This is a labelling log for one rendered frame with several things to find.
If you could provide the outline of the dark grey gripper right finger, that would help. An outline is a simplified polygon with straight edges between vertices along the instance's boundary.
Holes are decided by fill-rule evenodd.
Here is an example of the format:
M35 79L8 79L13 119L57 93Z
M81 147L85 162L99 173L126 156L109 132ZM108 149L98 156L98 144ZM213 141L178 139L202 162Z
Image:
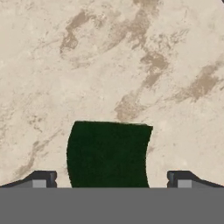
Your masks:
M218 185L213 182L201 179L191 171L168 171L167 179L168 188L223 188L223 185Z

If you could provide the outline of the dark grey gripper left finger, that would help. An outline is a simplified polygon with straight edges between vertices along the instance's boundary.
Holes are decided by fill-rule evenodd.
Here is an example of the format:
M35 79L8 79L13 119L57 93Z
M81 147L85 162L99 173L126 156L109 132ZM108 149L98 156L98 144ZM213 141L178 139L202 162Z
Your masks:
M8 183L6 185L0 185L0 188L56 188L56 179L56 171L33 171L23 179Z

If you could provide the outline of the dark green sponge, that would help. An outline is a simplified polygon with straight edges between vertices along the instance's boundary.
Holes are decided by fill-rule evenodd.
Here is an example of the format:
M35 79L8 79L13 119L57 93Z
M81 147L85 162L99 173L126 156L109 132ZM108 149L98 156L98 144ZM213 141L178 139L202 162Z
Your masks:
M153 128L120 122L74 123L66 148L73 187L148 187L146 151Z

